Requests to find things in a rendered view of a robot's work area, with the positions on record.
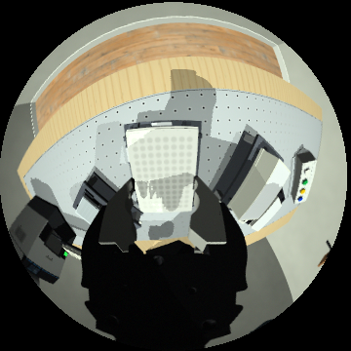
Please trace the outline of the white horizontal roll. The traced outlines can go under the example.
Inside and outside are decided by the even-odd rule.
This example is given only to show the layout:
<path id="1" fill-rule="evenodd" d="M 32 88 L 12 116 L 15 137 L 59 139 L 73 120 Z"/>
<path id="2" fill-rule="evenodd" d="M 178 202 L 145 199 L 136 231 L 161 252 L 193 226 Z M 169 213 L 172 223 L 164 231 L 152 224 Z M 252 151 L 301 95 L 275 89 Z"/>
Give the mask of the white horizontal roll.
<path id="1" fill-rule="evenodd" d="M 31 278 L 34 280 L 34 282 L 37 284 L 37 286 L 40 287 L 39 277 L 36 277 L 35 275 L 31 274 L 30 272 L 28 272 L 28 273 L 31 276 Z"/>

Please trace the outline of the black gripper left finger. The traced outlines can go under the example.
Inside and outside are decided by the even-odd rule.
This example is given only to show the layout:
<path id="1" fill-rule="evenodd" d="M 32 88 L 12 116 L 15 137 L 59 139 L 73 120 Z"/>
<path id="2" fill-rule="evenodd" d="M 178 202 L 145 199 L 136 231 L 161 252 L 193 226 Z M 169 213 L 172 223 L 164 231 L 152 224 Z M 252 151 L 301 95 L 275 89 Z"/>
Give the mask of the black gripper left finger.
<path id="1" fill-rule="evenodd" d="M 83 288 L 89 288 L 91 272 L 100 260 L 110 254 L 128 252 L 129 245 L 137 240 L 137 229 L 131 216 L 134 191 L 135 179 L 131 177 L 101 207 L 88 228 L 81 250 Z"/>

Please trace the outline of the grey button panel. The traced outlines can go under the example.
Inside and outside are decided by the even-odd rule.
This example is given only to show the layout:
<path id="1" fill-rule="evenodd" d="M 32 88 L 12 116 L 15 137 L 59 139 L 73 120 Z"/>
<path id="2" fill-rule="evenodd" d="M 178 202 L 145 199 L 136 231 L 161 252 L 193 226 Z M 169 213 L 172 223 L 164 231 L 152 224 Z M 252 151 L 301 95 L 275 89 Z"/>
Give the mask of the grey button panel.
<path id="1" fill-rule="evenodd" d="M 292 177 L 288 198 L 292 195 L 294 204 L 306 201 L 316 162 L 314 155 L 303 147 L 292 157 Z"/>

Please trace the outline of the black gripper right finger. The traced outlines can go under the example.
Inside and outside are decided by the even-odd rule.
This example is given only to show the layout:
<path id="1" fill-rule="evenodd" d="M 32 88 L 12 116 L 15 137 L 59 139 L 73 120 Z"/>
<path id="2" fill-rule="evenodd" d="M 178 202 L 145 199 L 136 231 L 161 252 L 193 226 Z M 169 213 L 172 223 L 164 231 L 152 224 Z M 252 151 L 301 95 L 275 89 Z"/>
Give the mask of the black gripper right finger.
<path id="1" fill-rule="evenodd" d="M 248 260 L 244 234 L 232 213 L 197 175 L 193 180 L 195 213 L 190 217 L 188 240 L 194 253 L 222 261 L 236 281 L 236 293 L 245 291 Z"/>

